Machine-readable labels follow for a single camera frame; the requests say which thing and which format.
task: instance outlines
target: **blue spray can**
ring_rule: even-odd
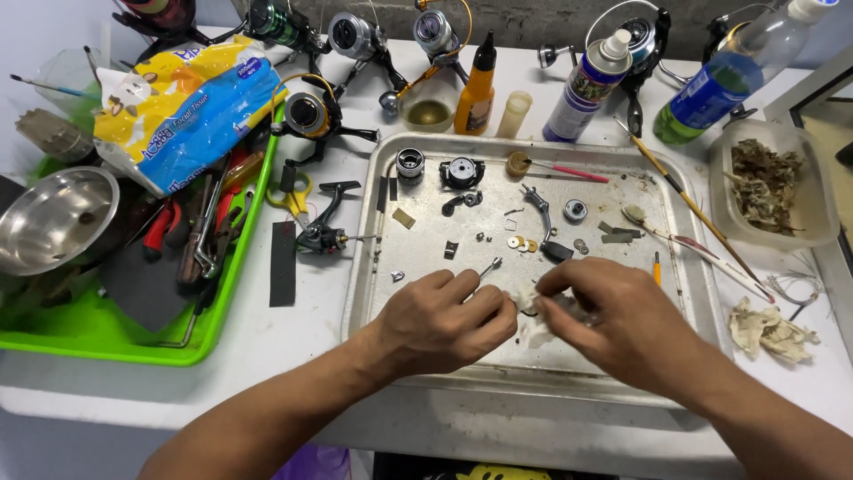
[[[542,136],[549,142],[575,143],[595,112],[631,68],[631,34],[617,30],[593,42],[569,74],[563,95],[554,105]]]

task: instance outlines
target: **plastic bottle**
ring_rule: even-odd
[[[460,135],[479,135],[489,126],[491,106],[495,100],[495,87],[491,86],[497,60],[494,36],[495,31],[489,30],[485,41],[477,48],[471,78],[459,96],[453,128]]]
[[[737,32],[654,119],[664,143],[698,137],[797,58],[817,23],[838,0],[792,0]]]
[[[497,126],[495,138],[515,138],[524,123],[527,111],[531,109],[533,97],[526,91],[516,90],[509,94],[507,105],[503,109],[501,124]]]
[[[610,38],[593,42],[569,74],[563,95],[554,105],[542,136],[549,142],[577,141],[595,112],[631,68],[631,34],[617,30]]]

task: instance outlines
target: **plastic tub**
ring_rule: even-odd
[[[794,237],[759,230],[740,214],[732,181],[722,173],[732,172],[732,147],[748,138],[755,138],[780,155],[794,151],[805,159],[797,171],[791,211],[791,227],[802,230],[795,231]],[[711,145],[709,155],[711,216],[726,237],[790,251],[829,243],[838,236],[838,210],[829,170],[824,166],[828,157],[807,131],[759,120],[740,120],[723,131]]]

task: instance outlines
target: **metal tray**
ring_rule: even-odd
[[[421,150],[426,156],[425,178],[415,187],[399,185],[397,200],[389,201],[386,214],[381,215],[376,210],[380,176],[394,162],[397,152],[409,147]],[[525,152],[534,160],[597,173],[611,181],[609,184],[593,183],[537,166],[533,166],[523,180],[514,179],[507,175],[504,163],[509,154],[516,151]],[[655,155],[690,194],[692,185],[679,166],[664,155]],[[459,192],[441,185],[438,164],[457,156],[486,162],[485,176],[476,187],[483,191],[484,200],[472,208],[460,205],[452,217],[444,217],[441,206]],[[396,168],[391,167],[391,172],[395,176]],[[652,176],[656,183],[640,179],[643,174]],[[453,272],[472,268],[481,272],[494,257],[502,256],[503,264],[487,273],[484,283],[514,291],[519,283],[535,282],[551,269],[554,263],[541,252],[520,253],[507,246],[507,239],[516,235],[538,243],[544,236],[542,215],[525,200],[521,181],[537,187],[550,203],[551,222],[559,229],[552,240],[574,249],[574,240],[582,238],[589,247],[589,255],[616,260],[647,272],[652,271],[654,253],[660,252],[662,288],[666,295],[702,338],[720,347],[729,357],[732,355],[710,265],[695,253],[677,245],[670,246],[648,234],[631,244],[601,243],[604,232],[597,228],[601,220],[611,226],[635,228],[620,212],[623,205],[630,203],[643,207],[649,222],[659,229],[695,238],[700,243],[705,240],[699,220],[636,149],[414,132],[387,138],[370,157],[359,231],[379,232],[381,252],[374,263],[376,243],[359,243],[355,248],[341,341],[375,318],[391,295],[407,281],[429,272],[442,268]],[[562,213],[571,199],[587,204],[589,213],[580,225],[570,225]],[[522,207],[523,212],[504,216],[508,210]],[[411,230],[392,218],[397,208],[415,219]],[[505,230],[506,219],[518,222],[516,231]],[[479,232],[492,237],[492,241],[477,241],[475,235]],[[454,260],[444,258],[448,240],[459,243]],[[574,258],[583,258],[583,255],[576,251]],[[405,280],[393,283],[391,272],[394,270],[405,271]],[[399,383],[678,407],[673,401],[633,389],[607,376],[559,339],[540,348],[526,349],[517,345],[513,338],[475,365],[458,372],[405,378]]]

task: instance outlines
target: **yellow pencil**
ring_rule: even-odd
[[[654,252],[654,281],[660,286],[660,255]]]

